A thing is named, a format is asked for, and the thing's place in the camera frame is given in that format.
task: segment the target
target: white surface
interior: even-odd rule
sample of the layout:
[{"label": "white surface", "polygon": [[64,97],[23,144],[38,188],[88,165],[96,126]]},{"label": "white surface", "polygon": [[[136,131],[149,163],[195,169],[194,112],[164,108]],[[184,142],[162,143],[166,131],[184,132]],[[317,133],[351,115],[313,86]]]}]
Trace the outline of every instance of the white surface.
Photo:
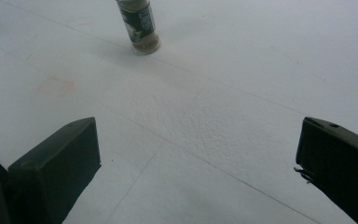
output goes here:
[{"label": "white surface", "polygon": [[305,116],[358,133],[358,3],[0,1],[0,162],[95,117],[102,169],[64,223],[352,224],[293,171]]}]

